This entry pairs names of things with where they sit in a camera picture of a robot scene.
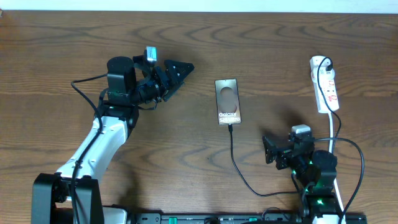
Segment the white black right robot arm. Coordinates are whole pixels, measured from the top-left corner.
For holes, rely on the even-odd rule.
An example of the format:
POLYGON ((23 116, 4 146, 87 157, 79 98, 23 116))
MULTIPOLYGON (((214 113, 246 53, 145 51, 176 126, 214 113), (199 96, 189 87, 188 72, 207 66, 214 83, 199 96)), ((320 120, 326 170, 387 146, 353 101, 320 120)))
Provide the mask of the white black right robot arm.
POLYGON ((338 223, 342 209, 333 192, 337 158, 328 151, 315 149, 311 131, 289 134, 290 144, 278 147, 269 138, 262 138, 266 163, 276 168, 291 169, 302 186, 300 219, 304 223, 338 223))

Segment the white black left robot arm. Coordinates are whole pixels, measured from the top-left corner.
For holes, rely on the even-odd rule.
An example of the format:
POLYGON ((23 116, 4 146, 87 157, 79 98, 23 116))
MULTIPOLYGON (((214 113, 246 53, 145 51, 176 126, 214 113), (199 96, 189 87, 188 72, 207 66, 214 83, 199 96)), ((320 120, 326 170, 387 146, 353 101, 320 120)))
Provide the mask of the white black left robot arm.
POLYGON ((192 63, 143 55, 113 57, 91 130, 74 155, 54 174, 41 173, 32 186, 32 223, 135 223, 127 209, 104 206, 100 181, 116 151, 135 128, 142 104, 168 101, 195 69, 192 63))

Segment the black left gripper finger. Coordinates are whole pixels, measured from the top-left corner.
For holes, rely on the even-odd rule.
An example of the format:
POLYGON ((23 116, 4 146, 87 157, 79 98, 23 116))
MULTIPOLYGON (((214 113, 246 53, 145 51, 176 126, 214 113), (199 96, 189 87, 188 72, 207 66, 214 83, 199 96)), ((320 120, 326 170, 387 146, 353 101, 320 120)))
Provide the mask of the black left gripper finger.
POLYGON ((164 65, 171 84, 182 83, 195 69, 192 63, 179 62, 176 60, 165 60, 164 65))
POLYGON ((166 92, 163 94, 162 99, 164 102, 168 101, 176 92, 177 90, 184 85, 184 82, 178 83, 174 86, 171 87, 171 89, 166 90, 166 92))

